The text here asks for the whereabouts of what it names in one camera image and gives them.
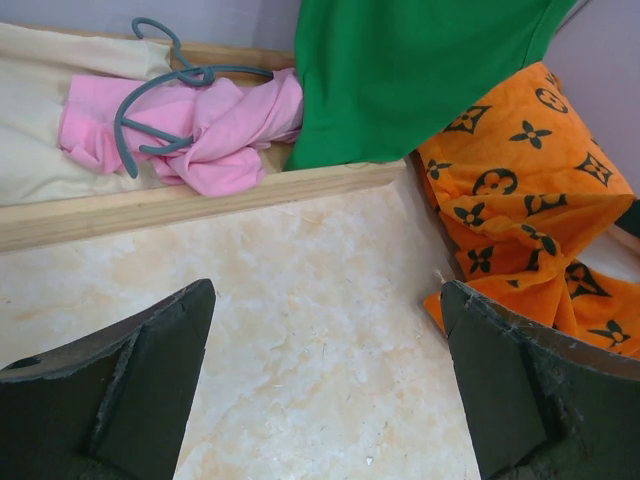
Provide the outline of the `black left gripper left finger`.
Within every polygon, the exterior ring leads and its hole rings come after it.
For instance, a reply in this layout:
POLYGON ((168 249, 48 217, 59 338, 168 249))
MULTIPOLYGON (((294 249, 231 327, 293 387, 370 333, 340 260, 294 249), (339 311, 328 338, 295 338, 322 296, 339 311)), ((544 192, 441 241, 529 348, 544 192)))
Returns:
POLYGON ((215 301, 200 279, 2 368, 2 478, 172 478, 215 301))

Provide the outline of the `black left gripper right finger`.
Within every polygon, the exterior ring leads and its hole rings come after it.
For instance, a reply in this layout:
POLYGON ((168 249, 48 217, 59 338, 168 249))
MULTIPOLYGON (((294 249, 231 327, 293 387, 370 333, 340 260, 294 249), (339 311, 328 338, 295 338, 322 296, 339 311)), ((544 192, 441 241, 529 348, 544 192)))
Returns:
POLYGON ((638 360, 459 281, 442 287, 441 309, 481 478, 638 478, 638 360))

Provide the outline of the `orange patterned pillowcase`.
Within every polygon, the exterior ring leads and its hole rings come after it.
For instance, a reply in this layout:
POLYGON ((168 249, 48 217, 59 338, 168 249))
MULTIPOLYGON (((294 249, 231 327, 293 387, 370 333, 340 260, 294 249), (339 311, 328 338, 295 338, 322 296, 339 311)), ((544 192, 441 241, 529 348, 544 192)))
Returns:
POLYGON ((427 199, 473 289, 544 326, 638 356, 638 284, 580 260, 635 196, 544 64, 501 82, 418 153, 427 199))

